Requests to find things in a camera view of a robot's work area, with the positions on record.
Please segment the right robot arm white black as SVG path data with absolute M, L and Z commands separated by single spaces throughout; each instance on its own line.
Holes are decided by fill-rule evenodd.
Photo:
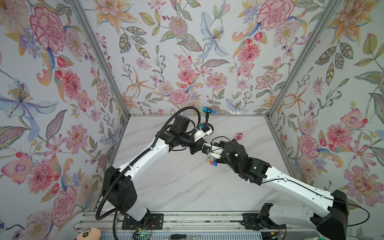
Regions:
M 260 212 L 263 222 L 316 229 L 330 240 L 347 238 L 349 209 L 345 193 L 317 189 L 263 160 L 251 158 L 236 140 L 221 141 L 217 146 L 209 144 L 203 152 L 217 163 L 228 165 L 246 182 L 275 190 L 303 205 L 300 209 L 264 204 Z

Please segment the metal keyring with red handle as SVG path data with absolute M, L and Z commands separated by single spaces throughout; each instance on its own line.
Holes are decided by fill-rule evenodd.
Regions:
M 216 161 L 216 158 L 212 155 L 208 155 L 207 157 L 207 163 L 209 163 L 211 166 L 214 166 L 214 161 Z

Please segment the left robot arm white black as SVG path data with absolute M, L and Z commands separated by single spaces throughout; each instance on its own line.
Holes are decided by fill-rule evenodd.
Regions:
M 121 213 L 146 225 L 150 210 L 138 200 L 135 183 L 157 160 L 175 147 L 188 148 L 192 155 L 202 150 L 205 144 L 203 137 L 213 133 L 209 115 L 206 114 L 205 122 L 197 123 L 190 133 L 187 131 L 189 123 L 189 118 L 173 115 L 146 149 L 126 164 L 107 169 L 96 220 L 100 221 L 112 213 Z

